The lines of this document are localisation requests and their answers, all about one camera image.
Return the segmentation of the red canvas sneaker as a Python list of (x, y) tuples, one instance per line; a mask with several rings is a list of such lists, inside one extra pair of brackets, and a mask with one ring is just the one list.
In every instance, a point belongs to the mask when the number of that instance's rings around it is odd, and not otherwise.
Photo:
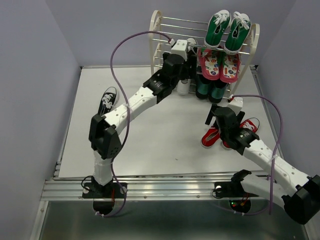
[(201, 145), (204, 148), (210, 148), (216, 143), (218, 139), (220, 139), (219, 130), (212, 126), (207, 130), (205, 135), (202, 137)]
[(241, 154), (245, 147), (250, 146), (250, 142), (257, 139), (256, 132), (260, 126), (260, 121), (256, 117), (251, 117), (238, 126), (235, 115), (219, 117), (217, 123), (222, 145)]

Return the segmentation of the white sneaker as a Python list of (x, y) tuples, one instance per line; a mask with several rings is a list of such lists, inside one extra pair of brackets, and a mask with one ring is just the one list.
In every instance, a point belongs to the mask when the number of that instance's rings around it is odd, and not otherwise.
[(181, 96), (185, 96), (190, 91), (191, 79), (180, 80), (177, 84), (177, 93)]

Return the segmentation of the black canvas sneaker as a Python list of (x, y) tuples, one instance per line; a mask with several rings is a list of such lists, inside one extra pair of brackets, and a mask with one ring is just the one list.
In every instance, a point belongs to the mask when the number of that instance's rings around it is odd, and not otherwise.
[(103, 116), (111, 112), (118, 102), (118, 99), (119, 95), (117, 88), (114, 86), (110, 86), (109, 88), (107, 88), (101, 97), (98, 114), (100, 116)]
[(198, 42), (194, 38), (188, 38), (188, 62), (190, 64), (190, 76), (195, 77), (197, 74), (197, 57), (198, 57)]

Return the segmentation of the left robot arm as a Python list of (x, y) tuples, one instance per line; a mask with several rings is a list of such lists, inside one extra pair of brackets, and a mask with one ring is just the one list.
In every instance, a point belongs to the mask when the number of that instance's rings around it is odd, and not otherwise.
[(159, 104), (168, 97), (179, 81), (191, 79), (197, 70), (197, 55), (189, 52), (186, 57), (179, 54), (164, 53), (162, 68), (155, 72), (142, 87), (124, 104), (102, 116), (92, 117), (89, 141), (95, 154), (94, 172), (89, 191), (100, 197), (111, 193), (113, 159), (123, 148), (119, 135), (141, 113)]

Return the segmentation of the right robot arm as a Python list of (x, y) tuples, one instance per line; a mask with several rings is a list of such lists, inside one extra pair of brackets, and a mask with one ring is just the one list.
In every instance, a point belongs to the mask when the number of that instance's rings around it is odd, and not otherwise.
[(215, 118), (214, 125), (220, 139), (241, 156), (254, 162), (270, 175), (270, 180), (261, 179), (248, 170), (233, 175), (230, 186), (235, 195), (249, 193), (269, 200), (283, 208), (296, 223), (304, 225), (320, 211), (320, 177), (313, 177), (296, 169), (274, 153), (249, 128), (240, 127), (245, 113), (235, 113), (230, 107), (213, 104), (206, 124)]

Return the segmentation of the left dark green shoe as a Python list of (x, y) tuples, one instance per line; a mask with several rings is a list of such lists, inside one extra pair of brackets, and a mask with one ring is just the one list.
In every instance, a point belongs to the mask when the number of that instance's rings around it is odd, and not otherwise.
[(195, 95), (198, 99), (207, 99), (211, 90), (212, 80), (204, 77), (202, 73), (197, 73), (195, 76), (196, 87)]

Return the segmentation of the dark green shoe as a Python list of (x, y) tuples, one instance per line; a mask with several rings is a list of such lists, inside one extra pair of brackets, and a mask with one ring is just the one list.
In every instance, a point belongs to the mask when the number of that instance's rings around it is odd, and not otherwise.
[(218, 79), (213, 81), (211, 85), (212, 86), (209, 91), (208, 99), (210, 102), (218, 104), (222, 101), (228, 84)]
[(198, 99), (207, 99), (211, 90), (212, 80), (204, 77), (202, 73), (197, 73), (195, 76), (196, 87), (195, 95)]

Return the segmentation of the right dark green shoe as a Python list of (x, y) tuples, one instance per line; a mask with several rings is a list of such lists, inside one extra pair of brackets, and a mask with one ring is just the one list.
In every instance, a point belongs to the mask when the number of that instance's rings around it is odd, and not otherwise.
[(212, 86), (209, 91), (208, 99), (210, 102), (218, 104), (222, 101), (228, 84), (218, 79), (213, 81), (211, 85)]

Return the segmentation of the cream metal shoe shelf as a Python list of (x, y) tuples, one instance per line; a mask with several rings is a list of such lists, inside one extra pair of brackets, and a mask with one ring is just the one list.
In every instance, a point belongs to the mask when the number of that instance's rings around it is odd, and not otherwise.
[[(207, 33), (207, 22), (187, 20), (164, 16), (161, 11), (155, 10), (150, 19), (149, 30), (161, 32), (175, 40), (187, 40), (188, 38), (195, 39), (197, 44), (191, 44), (192, 47), (205, 49), (205, 36)], [(249, 68), (252, 59), (255, 56), (260, 37), (260, 25), (253, 23), (250, 33), (237, 53), (241, 57), (241, 66), (238, 70), (238, 80), (235, 83), (227, 85), (223, 98), (226, 99), (232, 94), (235, 94), (240, 85), (247, 69)], [(150, 33), (148, 35), (149, 44), (149, 59), (150, 71), (154, 74), (163, 66), (163, 54), (169, 53), (171, 45), (162, 35)]]

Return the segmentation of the left pink patterned slipper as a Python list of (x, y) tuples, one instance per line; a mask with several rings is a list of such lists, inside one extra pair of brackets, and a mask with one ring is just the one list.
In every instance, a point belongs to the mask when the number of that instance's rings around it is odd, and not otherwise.
[(201, 49), (198, 51), (198, 61), (204, 78), (210, 81), (216, 81), (220, 78), (222, 60), (219, 51)]

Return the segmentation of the pink patterned slipper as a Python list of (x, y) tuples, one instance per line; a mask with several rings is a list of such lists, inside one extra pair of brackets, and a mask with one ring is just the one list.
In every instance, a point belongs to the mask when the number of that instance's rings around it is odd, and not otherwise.
[(223, 83), (235, 83), (239, 78), (240, 66), (241, 57), (239, 56), (239, 54), (229, 55), (223, 52), (219, 70), (219, 79)]
[(210, 81), (216, 81), (220, 78), (222, 60), (219, 51), (201, 49), (198, 51), (198, 61), (204, 78)]

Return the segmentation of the right pink patterned slipper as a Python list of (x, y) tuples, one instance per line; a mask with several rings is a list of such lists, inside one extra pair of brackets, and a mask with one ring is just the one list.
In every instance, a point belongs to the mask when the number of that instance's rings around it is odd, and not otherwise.
[(219, 79), (223, 83), (235, 83), (239, 78), (240, 66), (241, 57), (239, 56), (239, 54), (229, 55), (223, 52), (219, 70)]

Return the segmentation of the left green canvas sneaker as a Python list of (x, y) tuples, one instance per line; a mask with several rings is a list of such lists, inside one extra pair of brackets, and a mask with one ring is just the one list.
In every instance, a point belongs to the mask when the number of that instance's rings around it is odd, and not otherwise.
[(211, 17), (204, 38), (204, 45), (208, 49), (216, 49), (220, 45), (225, 30), (231, 24), (231, 19), (231, 13), (225, 9), (216, 12)]

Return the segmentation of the green canvas sneaker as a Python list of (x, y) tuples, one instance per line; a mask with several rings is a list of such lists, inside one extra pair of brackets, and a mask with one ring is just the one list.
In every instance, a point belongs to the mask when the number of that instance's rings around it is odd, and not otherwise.
[(229, 35), (224, 44), (224, 51), (228, 55), (237, 54), (251, 31), (252, 22), (245, 13), (235, 11), (231, 22)]
[(220, 45), (225, 30), (231, 24), (231, 19), (231, 13), (225, 9), (216, 12), (211, 17), (204, 38), (204, 45), (208, 49), (216, 49)]

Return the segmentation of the right green canvas sneaker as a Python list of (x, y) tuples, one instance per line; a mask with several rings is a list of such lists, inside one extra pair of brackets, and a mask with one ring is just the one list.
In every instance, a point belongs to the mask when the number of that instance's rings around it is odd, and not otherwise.
[(251, 31), (252, 22), (245, 13), (235, 11), (231, 22), (229, 35), (224, 44), (224, 51), (228, 55), (237, 54)]

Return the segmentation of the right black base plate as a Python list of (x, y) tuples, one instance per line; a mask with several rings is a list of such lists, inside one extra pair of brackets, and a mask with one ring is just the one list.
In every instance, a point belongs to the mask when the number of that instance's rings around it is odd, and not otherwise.
[(245, 192), (240, 182), (232, 181), (215, 182), (212, 196), (217, 199), (258, 197), (256, 194)]

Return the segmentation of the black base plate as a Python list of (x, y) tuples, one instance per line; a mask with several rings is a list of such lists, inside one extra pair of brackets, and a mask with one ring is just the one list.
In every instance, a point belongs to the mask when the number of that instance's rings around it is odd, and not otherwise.
[(121, 187), (112, 182), (106, 186), (100, 187), (92, 182), (82, 183), (82, 198), (83, 199), (123, 199), (125, 193), (123, 189), (127, 189), (128, 184), (121, 182)]
[(245, 192), (240, 182), (232, 181), (215, 182), (212, 196), (217, 199), (258, 197), (256, 194)]

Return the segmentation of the aluminium mounting rail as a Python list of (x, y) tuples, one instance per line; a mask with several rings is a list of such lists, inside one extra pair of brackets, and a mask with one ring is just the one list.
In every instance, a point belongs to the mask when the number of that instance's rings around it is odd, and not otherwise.
[[(207, 201), (214, 200), (217, 182), (229, 182), (230, 175), (183, 177), (121, 177), (127, 184), (128, 201)], [(42, 201), (83, 201), (80, 180), (49, 180), (44, 183)]]

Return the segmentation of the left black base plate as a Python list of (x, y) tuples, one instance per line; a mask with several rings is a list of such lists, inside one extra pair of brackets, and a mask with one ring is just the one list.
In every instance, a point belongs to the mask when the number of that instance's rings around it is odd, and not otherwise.
[(82, 183), (82, 198), (83, 199), (123, 199), (125, 193), (123, 189), (127, 189), (128, 184), (121, 182), (121, 187), (112, 182), (106, 186), (100, 187), (92, 182)]

